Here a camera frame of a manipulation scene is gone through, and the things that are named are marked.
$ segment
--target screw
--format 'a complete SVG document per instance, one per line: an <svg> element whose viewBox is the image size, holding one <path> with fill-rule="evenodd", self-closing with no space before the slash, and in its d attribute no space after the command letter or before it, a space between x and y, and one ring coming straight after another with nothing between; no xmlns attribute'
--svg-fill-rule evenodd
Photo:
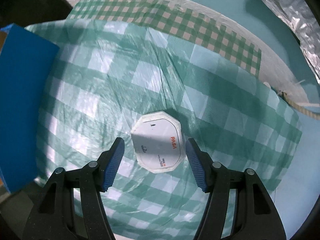
<svg viewBox="0 0 320 240"><path fill-rule="evenodd" d="M254 170L253 170L253 169L247 169L247 173L248 173L249 175L253 175L253 174L254 174Z"/></svg>
<svg viewBox="0 0 320 240"><path fill-rule="evenodd" d="M93 168L93 167L95 167L97 165L98 165L98 163L96 161L89 162L89 167L91 167L91 168Z"/></svg>
<svg viewBox="0 0 320 240"><path fill-rule="evenodd" d="M62 168L62 167L56 168L56 169L54 170L54 172L55 172L56 174L59 174L59 173L61 173L62 171L63 171L63 168Z"/></svg>
<svg viewBox="0 0 320 240"><path fill-rule="evenodd" d="M218 169L218 168L221 167L221 163L220 162L214 162L214 163L212 163L212 166Z"/></svg>

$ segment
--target blue foam block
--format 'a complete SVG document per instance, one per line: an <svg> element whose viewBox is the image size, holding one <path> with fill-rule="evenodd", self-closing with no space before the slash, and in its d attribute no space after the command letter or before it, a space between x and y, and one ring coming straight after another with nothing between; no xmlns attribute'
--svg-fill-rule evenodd
<svg viewBox="0 0 320 240"><path fill-rule="evenodd" d="M193 176L195 177L197 186L201 188L203 192L206 192L208 186L205 182L204 168L202 167L196 151L189 140L186 141L186 155L190 163Z"/></svg>
<svg viewBox="0 0 320 240"><path fill-rule="evenodd" d="M13 24L0 51L0 177L9 192L37 176L36 128L45 80L59 47Z"/></svg>
<svg viewBox="0 0 320 240"><path fill-rule="evenodd" d="M108 166L105 169L104 180L103 180L103 188L107 191L109 187L112 186L116 174L118 172L122 157L124 154L124 140L121 139L119 144L116 147L116 150L113 153L113 156L110 159Z"/></svg>

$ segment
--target crumpled foil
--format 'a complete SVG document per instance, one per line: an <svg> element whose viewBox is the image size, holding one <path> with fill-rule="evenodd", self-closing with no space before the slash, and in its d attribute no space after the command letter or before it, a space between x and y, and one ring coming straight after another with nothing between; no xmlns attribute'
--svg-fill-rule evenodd
<svg viewBox="0 0 320 240"><path fill-rule="evenodd" d="M262 0L300 40L300 48L320 84L320 26L305 0Z"/></svg>

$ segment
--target blue gripper pad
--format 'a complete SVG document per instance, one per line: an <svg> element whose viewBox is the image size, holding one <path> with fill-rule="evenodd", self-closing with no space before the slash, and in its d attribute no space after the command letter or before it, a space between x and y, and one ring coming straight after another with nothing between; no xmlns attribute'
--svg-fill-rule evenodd
<svg viewBox="0 0 320 240"><path fill-rule="evenodd" d="M104 179L103 179L103 184L102 187L107 191L109 187L112 186L116 174L119 169L120 162L122 160L123 154L124 154L124 140L122 138L119 139L118 145L116 145L116 148L114 149L113 152L110 152L112 154L112 157L105 169L104 172Z"/></svg>
<svg viewBox="0 0 320 240"><path fill-rule="evenodd" d="M188 139L186 141L186 155L190 163L193 176L196 179L196 183L198 187L201 188L203 192L208 192L208 185L205 179L206 178L205 171L196 152L201 153L195 140L193 138Z"/></svg>

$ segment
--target green checkered plastic bag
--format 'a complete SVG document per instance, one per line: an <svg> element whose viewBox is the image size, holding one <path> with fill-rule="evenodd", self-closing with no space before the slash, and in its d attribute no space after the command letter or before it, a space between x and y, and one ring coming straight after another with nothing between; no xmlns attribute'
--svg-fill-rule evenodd
<svg viewBox="0 0 320 240"><path fill-rule="evenodd" d="M219 53L259 76L261 49L230 27L165 0L80 0L67 19L124 21L174 35Z"/></svg>
<svg viewBox="0 0 320 240"><path fill-rule="evenodd" d="M301 136L297 114L219 54L125 22L80 19L27 29L60 46L39 110L39 181L60 166L84 166L124 138L113 187L101 194L114 233L192 239L206 205L187 159L158 174L138 165L130 131L143 114L167 112L213 160L255 169L268 190L289 167ZM75 199L81 212L77 190ZM223 236L231 230L232 203Z"/></svg>

